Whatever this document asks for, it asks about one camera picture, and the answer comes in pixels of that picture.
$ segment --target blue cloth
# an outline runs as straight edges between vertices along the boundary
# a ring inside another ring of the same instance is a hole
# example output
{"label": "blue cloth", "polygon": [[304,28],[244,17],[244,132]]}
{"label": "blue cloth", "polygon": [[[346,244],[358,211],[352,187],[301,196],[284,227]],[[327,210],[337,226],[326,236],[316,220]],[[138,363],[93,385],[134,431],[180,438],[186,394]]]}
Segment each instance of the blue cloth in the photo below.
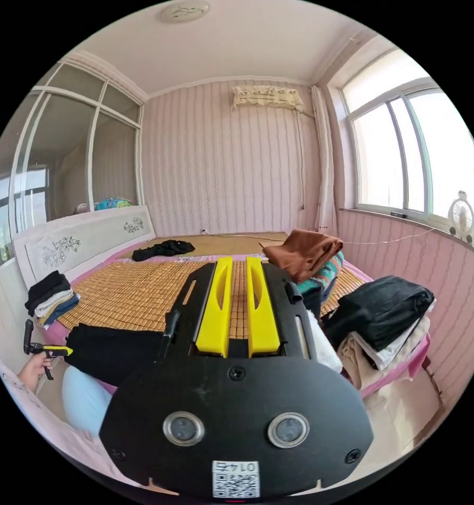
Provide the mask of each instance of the blue cloth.
{"label": "blue cloth", "polygon": [[44,326],[52,325],[54,321],[58,319],[58,317],[73,309],[78,303],[79,295],[77,293],[74,293],[70,300],[64,301],[62,304],[59,304],[56,307],[54,312],[46,319]]}
{"label": "blue cloth", "polygon": [[107,198],[95,204],[95,210],[115,209],[116,207],[131,207],[132,203],[124,198]]}
{"label": "blue cloth", "polygon": [[321,294],[321,305],[323,305],[325,302],[328,301],[328,298],[330,297],[331,295],[331,292],[333,291],[333,288],[335,287],[335,284],[337,283],[337,279],[338,279],[338,276],[335,277],[335,279],[333,279],[331,281],[331,284],[328,286],[328,288],[322,292]]}
{"label": "blue cloth", "polygon": [[63,375],[62,399],[70,426],[98,437],[112,395],[93,377],[69,366]]}

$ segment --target person's knee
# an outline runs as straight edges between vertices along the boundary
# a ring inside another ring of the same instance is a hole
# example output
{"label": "person's knee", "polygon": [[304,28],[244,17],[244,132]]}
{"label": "person's knee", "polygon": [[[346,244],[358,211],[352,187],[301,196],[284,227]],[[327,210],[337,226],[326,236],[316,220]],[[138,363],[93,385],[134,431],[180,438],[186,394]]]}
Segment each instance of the person's knee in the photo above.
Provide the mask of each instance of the person's knee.
{"label": "person's knee", "polygon": [[68,367],[62,384],[62,399],[68,423],[98,436],[112,398],[93,377]]}

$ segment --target white curtain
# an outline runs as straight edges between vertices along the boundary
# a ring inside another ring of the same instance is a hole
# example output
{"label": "white curtain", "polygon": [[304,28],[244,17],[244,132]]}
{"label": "white curtain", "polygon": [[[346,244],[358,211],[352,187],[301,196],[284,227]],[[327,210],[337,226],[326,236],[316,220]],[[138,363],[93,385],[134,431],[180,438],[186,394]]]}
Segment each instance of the white curtain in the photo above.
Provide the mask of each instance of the white curtain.
{"label": "white curtain", "polygon": [[321,157],[321,189],[319,192],[316,225],[319,232],[336,237],[338,230],[334,195],[335,171],[330,123],[322,91],[317,86],[313,86],[311,92],[317,138],[319,140],[319,155]]}

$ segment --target brown towel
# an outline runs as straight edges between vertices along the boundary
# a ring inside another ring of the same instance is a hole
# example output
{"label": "brown towel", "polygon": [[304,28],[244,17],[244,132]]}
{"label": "brown towel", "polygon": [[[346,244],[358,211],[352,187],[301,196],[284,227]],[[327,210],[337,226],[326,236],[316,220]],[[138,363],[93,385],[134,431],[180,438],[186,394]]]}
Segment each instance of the brown towel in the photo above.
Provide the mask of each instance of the brown towel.
{"label": "brown towel", "polygon": [[264,247],[263,254],[300,283],[316,274],[343,244],[339,238],[316,231],[293,230],[283,245]]}

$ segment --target window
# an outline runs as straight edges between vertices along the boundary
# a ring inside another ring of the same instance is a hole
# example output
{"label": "window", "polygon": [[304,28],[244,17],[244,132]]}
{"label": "window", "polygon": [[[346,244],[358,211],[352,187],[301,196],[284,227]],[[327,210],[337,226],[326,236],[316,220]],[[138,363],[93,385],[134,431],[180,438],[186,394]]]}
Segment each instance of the window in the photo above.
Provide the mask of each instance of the window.
{"label": "window", "polygon": [[2,133],[0,265],[14,255],[15,234],[69,216],[80,204],[94,210],[110,197],[140,204],[142,103],[96,74],[57,63]]}
{"label": "window", "polygon": [[448,228],[465,191],[474,211],[474,141],[454,104],[396,49],[343,88],[354,137],[357,208]]}

